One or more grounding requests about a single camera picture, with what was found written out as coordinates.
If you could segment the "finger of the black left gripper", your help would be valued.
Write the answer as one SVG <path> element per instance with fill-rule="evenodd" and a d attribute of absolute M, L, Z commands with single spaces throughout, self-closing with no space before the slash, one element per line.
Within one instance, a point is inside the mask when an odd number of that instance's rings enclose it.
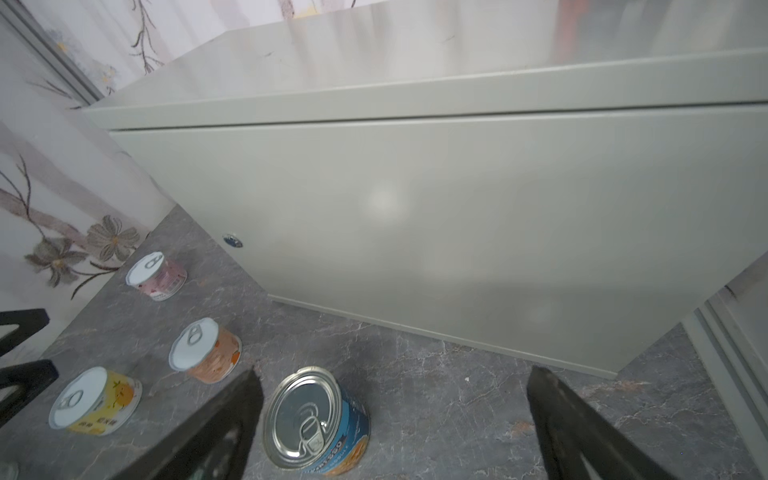
<path fill-rule="evenodd" d="M 24 341 L 45 328 L 50 318 L 45 309 L 26 309 L 4 311 L 0 314 L 0 324 L 10 326 L 12 330 L 1 336 L 0 356 L 4 356 L 21 345 Z"/>
<path fill-rule="evenodd" d="M 1 389 L 10 389 L 1 400 L 0 426 L 3 427 L 31 401 L 59 378 L 51 360 L 37 360 L 1 369 Z"/>

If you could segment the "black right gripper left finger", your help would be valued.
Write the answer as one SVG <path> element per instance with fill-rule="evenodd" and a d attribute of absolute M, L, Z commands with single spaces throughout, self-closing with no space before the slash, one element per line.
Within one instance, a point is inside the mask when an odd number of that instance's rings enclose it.
<path fill-rule="evenodd" d="M 241 479 L 263 405 L 260 379 L 245 371 L 115 477 Z"/>

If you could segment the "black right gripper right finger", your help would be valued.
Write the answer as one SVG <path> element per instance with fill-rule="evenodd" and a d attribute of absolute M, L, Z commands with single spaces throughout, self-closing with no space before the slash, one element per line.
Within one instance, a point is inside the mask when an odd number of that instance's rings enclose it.
<path fill-rule="evenodd" d="M 534 366 L 526 395 L 550 479 L 672 479 L 547 368 Z"/>

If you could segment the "blue soup can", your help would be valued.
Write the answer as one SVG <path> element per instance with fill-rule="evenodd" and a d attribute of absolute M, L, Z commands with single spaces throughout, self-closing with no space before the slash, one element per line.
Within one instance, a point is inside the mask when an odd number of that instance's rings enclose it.
<path fill-rule="evenodd" d="M 277 387 L 262 438 L 278 468 L 335 477 L 359 464 L 370 440 L 370 419 L 331 372 L 304 367 Z"/>

